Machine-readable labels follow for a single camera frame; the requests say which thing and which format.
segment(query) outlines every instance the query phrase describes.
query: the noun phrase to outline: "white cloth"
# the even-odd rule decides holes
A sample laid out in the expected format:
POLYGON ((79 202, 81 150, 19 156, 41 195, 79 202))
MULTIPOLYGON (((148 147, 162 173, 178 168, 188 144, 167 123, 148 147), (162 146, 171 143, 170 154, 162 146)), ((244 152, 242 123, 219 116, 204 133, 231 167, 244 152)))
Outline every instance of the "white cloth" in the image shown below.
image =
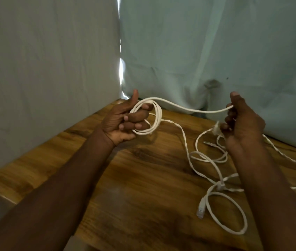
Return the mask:
POLYGON ((217 110, 238 91, 296 146, 296 0, 122 0, 120 23, 125 94, 217 110))

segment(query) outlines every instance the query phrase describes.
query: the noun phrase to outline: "person's left hand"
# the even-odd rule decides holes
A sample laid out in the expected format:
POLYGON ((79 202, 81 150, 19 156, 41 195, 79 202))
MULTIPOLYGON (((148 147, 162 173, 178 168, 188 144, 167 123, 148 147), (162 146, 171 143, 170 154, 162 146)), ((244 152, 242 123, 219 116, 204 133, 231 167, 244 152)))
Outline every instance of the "person's left hand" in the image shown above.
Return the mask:
POLYGON ((101 129, 109 139, 117 146, 123 141, 135 138, 132 130, 146 130, 150 128, 144 120, 148 118, 152 104, 145 103, 136 113, 129 113, 138 102, 139 93, 135 89, 133 96, 125 102, 115 105, 101 123, 101 129))

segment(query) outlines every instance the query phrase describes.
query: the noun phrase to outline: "person's right hand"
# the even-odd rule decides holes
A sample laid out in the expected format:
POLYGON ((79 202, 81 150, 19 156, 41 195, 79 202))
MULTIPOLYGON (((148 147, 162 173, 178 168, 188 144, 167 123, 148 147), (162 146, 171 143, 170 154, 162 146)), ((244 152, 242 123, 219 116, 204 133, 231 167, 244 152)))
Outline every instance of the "person's right hand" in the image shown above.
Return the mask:
POLYGON ((220 129, 226 139, 227 151, 234 154, 254 142, 262 142, 266 123, 237 92, 232 92, 230 98, 232 103, 227 104, 227 107, 234 107, 228 111, 226 123, 222 123, 220 129))

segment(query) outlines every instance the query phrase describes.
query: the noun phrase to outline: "wooden table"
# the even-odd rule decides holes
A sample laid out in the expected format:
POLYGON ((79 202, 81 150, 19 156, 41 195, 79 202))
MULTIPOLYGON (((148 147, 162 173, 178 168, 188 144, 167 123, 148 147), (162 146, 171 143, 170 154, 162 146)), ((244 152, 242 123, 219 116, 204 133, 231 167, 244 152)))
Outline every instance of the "wooden table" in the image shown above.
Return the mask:
MULTIPOLYGON (((0 169, 0 196, 18 203, 55 173, 82 145, 114 104, 109 104, 0 169)), ((187 136, 189 151, 197 136, 214 123, 193 116, 163 111, 163 118, 179 123, 187 136)), ((212 134, 206 141, 215 142, 212 134)), ((296 148, 274 142, 283 153, 296 159, 296 148)), ((296 185, 296 164, 268 145, 276 162, 292 185, 296 185)), ((202 143, 199 150, 211 158, 221 153, 202 143)), ((228 193, 245 211, 249 227, 236 236, 220 228, 209 214, 198 219, 201 197, 212 185, 190 168, 181 131, 163 122, 152 135, 117 147, 108 160, 76 235, 96 249, 104 250, 261 250, 251 210, 244 193, 228 193)), ((194 167, 218 180, 210 163, 193 160, 194 167)), ((223 176, 235 172, 229 159, 219 164, 223 176)), ((240 186, 237 178, 230 186, 240 186)), ((238 209, 227 199, 210 197, 216 216, 227 227, 243 226, 238 209)))

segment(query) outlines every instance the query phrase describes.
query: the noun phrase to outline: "hand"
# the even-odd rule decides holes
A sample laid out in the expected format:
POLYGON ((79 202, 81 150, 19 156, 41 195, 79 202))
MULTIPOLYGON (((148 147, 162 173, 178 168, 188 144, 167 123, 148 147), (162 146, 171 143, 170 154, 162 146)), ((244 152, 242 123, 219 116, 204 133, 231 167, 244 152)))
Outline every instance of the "hand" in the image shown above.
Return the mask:
POLYGON ((226 123, 222 123, 220 129, 226 139, 227 151, 233 154, 242 150, 244 146, 262 142, 266 123, 237 92, 232 92, 230 98, 232 103, 227 104, 227 107, 234 107, 228 111, 226 123))
POLYGON ((144 120, 148 118, 149 111, 153 109, 152 104, 145 103, 136 113, 129 113, 138 102, 138 97, 138 90, 135 89, 133 96, 127 101, 115 105, 101 123, 101 129, 116 146, 123 141, 134 139, 135 134, 132 130, 150 128, 144 120))

